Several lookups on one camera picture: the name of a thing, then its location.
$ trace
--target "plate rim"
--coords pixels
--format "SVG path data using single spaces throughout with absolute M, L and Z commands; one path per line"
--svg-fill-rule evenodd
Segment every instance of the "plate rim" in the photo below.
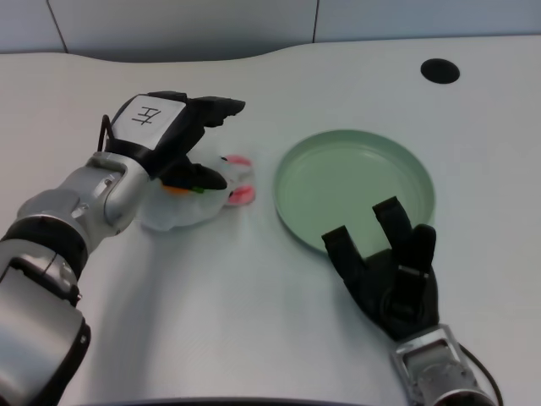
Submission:
M 427 221 L 428 225 L 432 224 L 434 222 L 434 213 L 435 213 L 435 208 L 436 208 L 436 193 L 435 193 L 435 187 L 434 187 L 434 181 L 432 180 L 432 177 L 430 176 L 430 172 L 428 171 L 428 169 L 423 165 L 423 162 L 417 158 L 417 156 L 415 154 L 413 154 L 408 148 L 406 148 L 406 146 L 400 144 L 399 142 L 389 138 L 389 137 L 386 137 L 384 135 L 379 135 L 379 134 L 376 134 L 376 133 L 373 133 L 371 131 L 365 131 L 363 129 L 328 129 L 328 130 L 325 130 L 325 131 L 320 131 L 319 133 L 316 133 L 316 134 L 312 134 L 312 135 L 309 135 L 307 137 L 304 137 L 303 139 L 299 140 L 298 142 L 296 142 L 295 144 L 293 144 L 290 148 L 287 149 L 287 152 L 285 154 L 282 155 L 280 161 L 278 162 L 278 165 L 276 167 L 276 170 L 274 172 L 274 176 L 273 176 L 273 180 L 272 180 L 272 199 L 273 199 L 273 202 L 274 202 L 274 207 L 275 207 L 275 210 L 276 212 L 278 213 L 278 216 L 279 216 L 279 219 L 280 219 L 280 222 L 286 227 L 287 231 L 289 233 L 292 234 L 292 236 L 297 239 L 298 241 L 302 242 L 303 244 L 307 245 L 309 248 L 313 249 L 313 250 L 316 250 L 320 253 L 324 253 L 326 254 L 326 251 L 324 249 L 321 249 L 320 247 L 316 246 L 316 245 L 313 245 L 311 244 L 310 242 L 306 241 L 305 239 L 301 238 L 297 233 L 295 233 L 295 231 L 292 230 L 292 228 L 289 226 L 289 224 L 287 224 L 286 220 L 284 219 L 284 216 L 283 216 L 283 213 L 281 211 L 281 208 L 280 208 L 280 205 L 278 204 L 278 197 L 277 197 L 277 184 L 278 184 L 278 175 L 279 175 L 279 172 L 281 171 L 283 165 L 284 165 L 284 161 L 286 161 L 287 157 L 292 153 L 293 150 L 295 150 L 297 147 L 299 147 L 302 143 L 318 136 L 318 135 L 322 135 L 322 134 L 327 134 L 327 133 L 334 133 L 334 132 L 342 132 L 342 131 L 350 131 L 350 132 L 354 132 L 354 133 L 365 133 L 365 134 L 370 134 L 370 135 L 375 135 L 376 137 L 380 137 L 380 138 L 383 138 L 387 141 L 390 141 L 391 143 L 393 144 L 396 144 L 398 145 L 400 148 L 402 148 L 404 151 L 406 151 L 417 163 L 418 165 L 422 168 L 423 172 L 426 174 L 427 178 L 428 178 L 428 184 L 429 184 L 429 192 L 431 194 L 431 198 L 432 198 L 432 201 L 434 202 L 431 209 L 430 209 L 430 214 L 429 214 L 429 220 Z

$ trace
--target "green plate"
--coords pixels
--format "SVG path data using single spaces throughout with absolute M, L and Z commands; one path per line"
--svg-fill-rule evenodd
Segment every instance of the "green plate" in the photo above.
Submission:
M 431 223 L 434 186 L 421 162 L 396 142 L 340 129 L 295 145 L 276 172 L 276 209 L 289 230 L 325 252 L 321 235 L 345 225 L 360 253 L 389 247 L 372 206 L 396 196 L 412 225 Z

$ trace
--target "white table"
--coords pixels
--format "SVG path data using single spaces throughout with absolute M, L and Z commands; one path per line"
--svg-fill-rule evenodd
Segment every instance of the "white table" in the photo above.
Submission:
M 462 77 L 428 82 L 419 67 L 429 58 L 450 59 Z M 133 224 L 100 246 L 80 281 L 92 344 L 63 405 L 201 396 L 406 404 L 390 340 L 272 204 L 281 155 L 339 128 L 387 136 L 424 163 L 437 198 L 441 320 L 493 372 L 507 404 L 538 404 L 541 37 L 315 44 L 215 63 L 1 56 L 1 229 L 86 161 L 103 113 L 159 90 L 247 102 L 202 147 L 253 158 L 257 200 L 172 233 Z

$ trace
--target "white wall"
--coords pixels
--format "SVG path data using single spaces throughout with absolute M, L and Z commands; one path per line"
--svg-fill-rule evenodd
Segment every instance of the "white wall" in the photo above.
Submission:
M 0 0 L 0 52 L 63 52 L 46 0 Z
M 541 0 L 50 0 L 50 5 L 53 15 L 46 0 L 0 0 L 0 52 L 62 52 L 54 18 L 70 53 L 127 62 L 241 58 L 312 40 L 541 34 Z
M 312 42 L 317 0 L 51 0 L 68 50 L 132 62 L 242 58 Z
M 320 0 L 315 40 L 541 33 L 541 0 Z

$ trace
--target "white label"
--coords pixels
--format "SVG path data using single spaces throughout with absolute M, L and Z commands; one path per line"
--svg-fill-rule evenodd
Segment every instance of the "white label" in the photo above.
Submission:
M 154 150 L 172 121 L 186 107 L 180 101 L 136 96 L 112 126 L 115 138 Z

